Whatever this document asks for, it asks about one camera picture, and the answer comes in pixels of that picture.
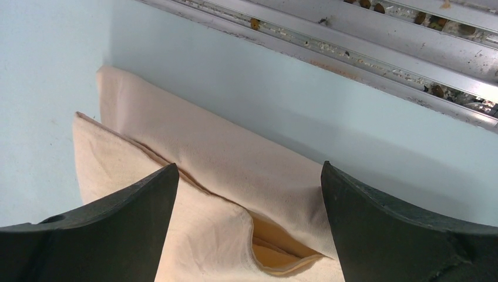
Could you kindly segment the beige cloth wrap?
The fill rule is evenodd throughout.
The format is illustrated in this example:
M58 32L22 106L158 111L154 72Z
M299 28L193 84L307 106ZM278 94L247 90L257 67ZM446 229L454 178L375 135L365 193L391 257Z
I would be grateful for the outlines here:
M90 203L161 167L179 184L157 281L343 281L320 164L111 66L73 120Z

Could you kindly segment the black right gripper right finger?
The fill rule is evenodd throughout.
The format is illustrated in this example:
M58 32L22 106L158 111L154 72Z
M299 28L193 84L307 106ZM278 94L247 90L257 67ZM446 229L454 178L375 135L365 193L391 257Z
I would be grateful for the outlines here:
M410 204L325 162L321 187L346 281L496 281L497 228Z

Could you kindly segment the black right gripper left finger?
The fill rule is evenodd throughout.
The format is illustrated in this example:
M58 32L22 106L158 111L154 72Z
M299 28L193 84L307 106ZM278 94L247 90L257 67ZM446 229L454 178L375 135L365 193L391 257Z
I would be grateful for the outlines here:
M153 281L179 184L175 164L77 209L1 228L2 281Z

